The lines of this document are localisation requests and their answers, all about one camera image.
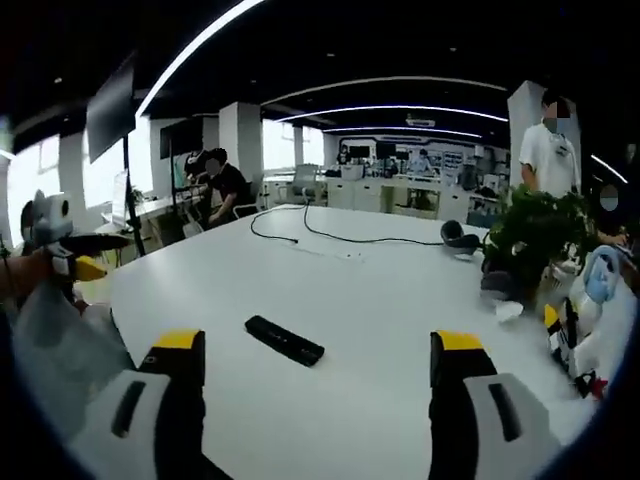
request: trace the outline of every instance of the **glass window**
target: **glass window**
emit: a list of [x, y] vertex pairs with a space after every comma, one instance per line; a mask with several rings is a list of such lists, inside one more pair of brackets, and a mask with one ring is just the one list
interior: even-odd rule
[[[87, 134], [82, 139], [82, 176], [86, 208], [113, 200], [115, 176], [124, 170], [122, 140], [115, 143], [95, 162], [89, 162]], [[148, 117], [136, 120], [136, 129], [129, 134], [129, 170], [131, 185], [142, 193], [153, 190], [151, 173], [151, 129]]]
[[262, 166], [265, 171], [293, 170], [295, 168], [293, 125], [262, 121]]
[[18, 153], [9, 164], [7, 207], [13, 247], [22, 243], [20, 216], [25, 204], [33, 200], [38, 190], [45, 195], [60, 192], [59, 156], [60, 137], [56, 135]]
[[304, 163], [324, 166], [324, 135], [322, 130], [302, 127], [302, 159]]

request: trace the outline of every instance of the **white wall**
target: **white wall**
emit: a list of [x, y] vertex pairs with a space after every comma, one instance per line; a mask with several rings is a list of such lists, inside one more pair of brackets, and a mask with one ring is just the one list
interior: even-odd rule
[[74, 228], [91, 232], [104, 223], [101, 213], [111, 210], [110, 205], [97, 205], [87, 209], [84, 203], [82, 178], [82, 133], [60, 138], [58, 159], [60, 190], [71, 195], [71, 215]]
[[6, 245], [11, 243], [11, 230], [9, 229], [9, 215], [7, 206], [7, 178], [9, 172], [9, 160], [0, 155], [0, 234]]

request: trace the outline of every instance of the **ceiling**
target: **ceiling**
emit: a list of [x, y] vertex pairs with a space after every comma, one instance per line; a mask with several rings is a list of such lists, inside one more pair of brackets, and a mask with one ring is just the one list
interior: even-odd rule
[[[7, 14], [12, 40], [0, 47], [8, 72], [0, 75], [0, 113], [22, 127], [23, 143], [51, 129], [81, 128], [86, 100], [134, 49], [140, 101], [177, 53], [237, 0], [49, 3], [54, 2], [12, 2]], [[485, 3], [463, 8], [453, 2], [408, 0], [378, 5], [361, 0], [267, 0], [205, 43], [164, 86], [148, 113], [214, 113], [241, 100], [263, 104], [265, 117], [274, 119], [291, 115], [283, 112], [362, 105], [440, 106], [507, 117], [507, 98], [529, 79], [556, 86], [578, 104], [583, 134], [591, 132], [587, 148], [602, 152], [601, 157], [612, 143], [640, 133], [640, 94], [632, 88], [638, 65], [629, 60], [636, 58], [635, 30], [621, 23], [628, 18], [634, 27], [634, 17], [601, 6]], [[602, 35], [604, 25], [615, 25], [615, 33]], [[272, 102], [322, 85], [392, 76], [460, 79], [503, 89], [395, 80], [337, 86]], [[486, 143], [509, 145], [508, 123], [415, 113], [435, 120], [436, 128], [477, 133]], [[402, 126], [406, 114], [347, 112], [296, 123], [321, 128]]]

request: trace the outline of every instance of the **cable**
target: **cable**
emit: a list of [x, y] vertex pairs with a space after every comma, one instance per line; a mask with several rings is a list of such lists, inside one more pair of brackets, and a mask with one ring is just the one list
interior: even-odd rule
[[262, 217], [263, 215], [266, 215], [268, 213], [273, 213], [273, 212], [281, 212], [283, 210], [302, 210], [303, 208], [305, 208], [305, 206], [302, 207], [282, 207], [282, 208], [276, 208], [273, 210], [267, 210], [266, 212], [262, 212], [259, 213], [258, 215], [256, 215], [255, 217], [253, 217], [253, 220], [251, 220], [251, 233], [253, 233], [254, 235], [258, 236], [258, 237], [262, 237], [262, 238], [268, 238], [268, 239], [272, 239], [272, 240], [287, 240], [288, 242], [292, 242], [294, 244], [297, 244], [299, 242], [298, 239], [296, 238], [290, 238], [290, 237], [280, 237], [278, 235], [264, 235], [260, 232], [257, 232], [254, 225], [256, 223], [256, 220], [258, 220], [260, 217]]
[[311, 228], [307, 221], [308, 213], [309, 213], [309, 204], [307, 203], [304, 209], [304, 226], [307, 228], [307, 230], [309, 230], [311, 233], [315, 233], [316, 235], [322, 235], [323, 237], [333, 238], [334, 240], [342, 240], [343, 242], [349, 242], [349, 243], [407, 242], [407, 243], [415, 243], [417, 245], [424, 245], [427, 247], [444, 245], [443, 242], [421, 242], [419, 240], [412, 240], [409, 238], [386, 237], [386, 238], [376, 238], [373, 240], [357, 240], [354, 238], [339, 237], [337, 235], [332, 235], [330, 233], [321, 232], [319, 230], [315, 230]]
[[316, 235], [322, 235], [323, 237], [333, 238], [334, 240], [341, 240], [343, 242], [358, 243], [358, 244], [381, 243], [381, 242], [406, 242], [406, 243], [413, 243], [413, 244], [416, 244], [416, 245], [423, 245], [423, 246], [427, 246], [427, 247], [444, 245], [443, 242], [421, 242], [419, 240], [412, 240], [412, 239], [409, 239], [409, 238], [395, 238], [395, 237], [376, 238], [376, 239], [371, 239], [371, 240], [358, 240], [358, 239], [354, 239], [354, 238], [340, 237], [338, 235], [333, 235], [331, 233], [321, 232], [321, 231], [316, 230], [314, 228], [311, 228], [309, 226], [309, 221], [308, 221], [309, 203], [305, 204], [302, 207], [283, 207], [283, 208], [277, 208], [277, 209], [273, 209], [273, 210], [267, 210], [266, 212], [262, 212], [262, 213], [256, 215], [255, 217], [253, 217], [253, 220], [251, 221], [251, 233], [253, 233], [254, 235], [256, 235], [258, 237], [262, 237], [262, 238], [277, 239], [277, 240], [287, 240], [289, 242], [293, 242], [294, 244], [297, 244], [299, 242], [299, 240], [295, 239], [295, 238], [281, 237], [281, 236], [277, 236], [277, 235], [264, 235], [262, 233], [259, 233], [259, 232], [257, 232], [255, 230], [254, 225], [255, 225], [256, 220], [258, 218], [260, 218], [261, 216], [266, 215], [268, 213], [282, 211], [282, 210], [303, 210], [303, 209], [304, 209], [304, 220], [303, 220], [303, 222], [304, 222], [305, 228], [308, 231], [310, 231], [311, 233], [315, 233]]

